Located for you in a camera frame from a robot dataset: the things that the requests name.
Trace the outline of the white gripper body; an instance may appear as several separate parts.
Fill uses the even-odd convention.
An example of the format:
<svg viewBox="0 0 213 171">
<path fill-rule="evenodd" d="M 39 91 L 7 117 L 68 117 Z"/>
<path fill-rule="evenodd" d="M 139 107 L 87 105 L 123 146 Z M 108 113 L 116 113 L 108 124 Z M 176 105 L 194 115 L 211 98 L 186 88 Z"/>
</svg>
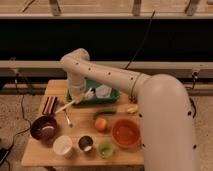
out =
<svg viewBox="0 0 213 171">
<path fill-rule="evenodd" d="M 85 86 L 73 86 L 71 85 L 69 88 L 69 94 L 72 98 L 72 100 L 78 104 L 84 99 L 84 92 L 85 92 Z"/>
</svg>

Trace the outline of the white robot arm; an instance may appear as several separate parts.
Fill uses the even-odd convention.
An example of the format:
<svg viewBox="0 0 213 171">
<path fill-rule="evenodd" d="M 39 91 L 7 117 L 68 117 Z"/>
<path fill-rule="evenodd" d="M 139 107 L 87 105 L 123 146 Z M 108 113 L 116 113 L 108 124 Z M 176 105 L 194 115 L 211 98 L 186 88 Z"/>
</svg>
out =
<svg viewBox="0 0 213 171">
<path fill-rule="evenodd" d="M 91 79 L 137 99 L 145 171 L 200 171 L 190 99 L 178 79 L 94 64 L 83 48 L 64 55 L 60 64 L 72 96 L 83 93 Z"/>
</svg>

